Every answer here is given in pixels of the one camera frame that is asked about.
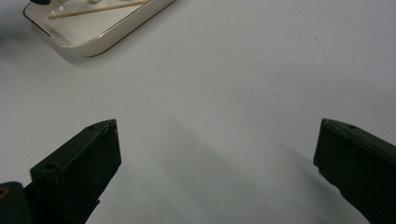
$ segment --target wooden stick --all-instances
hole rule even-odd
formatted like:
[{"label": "wooden stick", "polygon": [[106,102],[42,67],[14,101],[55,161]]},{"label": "wooden stick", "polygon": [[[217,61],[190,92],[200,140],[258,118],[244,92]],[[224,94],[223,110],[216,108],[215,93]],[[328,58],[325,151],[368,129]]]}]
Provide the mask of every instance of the wooden stick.
[{"label": "wooden stick", "polygon": [[82,11],[76,11],[76,12],[70,12],[70,13],[64,13],[60,15],[53,15],[49,16],[50,20],[55,20],[55,19],[60,19],[60,18],[66,18],[66,17],[73,17],[73,16],[78,16],[78,15],[84,15],[88,13],[94,13],[94,12],[100,12],[100,11],[107,11],[111,9],[116,9],[116,8],[122,8],[122,7],[133,7],[133,6],[140,6],[144,5],[149,0],[143,0],[143,1],[138,1],[138,2],[132,2],[132,3],[127,3],[127,4],[122,4],[122,5],[116,5],[116,6],[111,6],[111,7],[100,7],[100,8],[94,8],[94,9],[88,9],[88,10],[82,10]]}]

